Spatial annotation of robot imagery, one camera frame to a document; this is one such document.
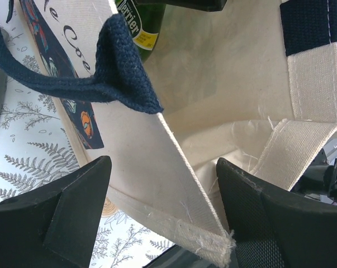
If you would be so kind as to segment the green Perrier bottle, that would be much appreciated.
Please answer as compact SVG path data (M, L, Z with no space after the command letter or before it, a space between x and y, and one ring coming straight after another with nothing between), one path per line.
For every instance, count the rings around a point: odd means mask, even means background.
M133 0L115 1L124 16L132 40L138 48L141 61L152 54L159 38L166 4L142 4Z

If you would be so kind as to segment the beige canvas tote bag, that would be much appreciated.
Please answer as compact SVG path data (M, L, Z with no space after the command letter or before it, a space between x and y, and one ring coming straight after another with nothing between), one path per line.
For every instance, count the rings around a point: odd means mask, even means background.
M8 1L0 69L53 97L80 167L110 157L106 198L174 244L151 267L229 267L219 158L337 197L337 160L314 163L337 137L337 1L166 5L142 62L115 1Z

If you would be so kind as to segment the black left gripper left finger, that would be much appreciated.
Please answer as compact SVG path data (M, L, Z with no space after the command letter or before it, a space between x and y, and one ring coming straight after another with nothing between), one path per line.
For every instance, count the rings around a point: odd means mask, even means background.
M88 267L111 169L101 156L0 202L0 267Z

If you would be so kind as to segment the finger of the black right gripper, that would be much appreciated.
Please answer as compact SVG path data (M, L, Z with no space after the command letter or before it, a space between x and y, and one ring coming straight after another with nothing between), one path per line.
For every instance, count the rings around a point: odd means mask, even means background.
M227 0L137 0L137 4L168 4L205 12L222 11Z

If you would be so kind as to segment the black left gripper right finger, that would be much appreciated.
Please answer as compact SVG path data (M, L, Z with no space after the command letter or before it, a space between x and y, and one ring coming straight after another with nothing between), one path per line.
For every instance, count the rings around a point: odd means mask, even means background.
M286 191L224 158L216 174L239 267L337 267L337 206Z

